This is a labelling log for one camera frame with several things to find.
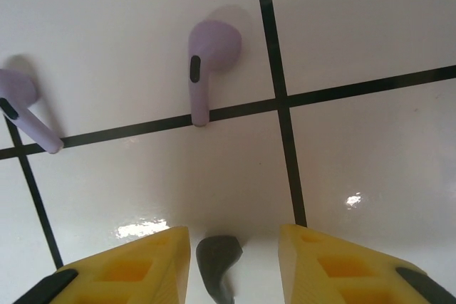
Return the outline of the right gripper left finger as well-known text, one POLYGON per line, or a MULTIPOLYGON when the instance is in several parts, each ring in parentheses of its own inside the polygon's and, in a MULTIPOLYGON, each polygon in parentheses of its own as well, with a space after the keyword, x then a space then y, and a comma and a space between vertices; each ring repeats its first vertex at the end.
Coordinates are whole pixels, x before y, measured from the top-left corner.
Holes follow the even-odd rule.
POLYGON ((59 268, 18 303, 184 303, 190 235, 178 226, 59 268))

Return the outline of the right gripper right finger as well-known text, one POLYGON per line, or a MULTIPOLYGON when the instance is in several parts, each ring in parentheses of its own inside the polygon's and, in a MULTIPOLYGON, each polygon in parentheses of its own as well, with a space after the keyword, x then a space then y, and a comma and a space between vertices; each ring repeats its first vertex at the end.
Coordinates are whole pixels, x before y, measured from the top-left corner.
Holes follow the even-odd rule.
POLYGON ((454 303, 425 271, 400 258, 295 224, 279 232, 285 303, 454 303))

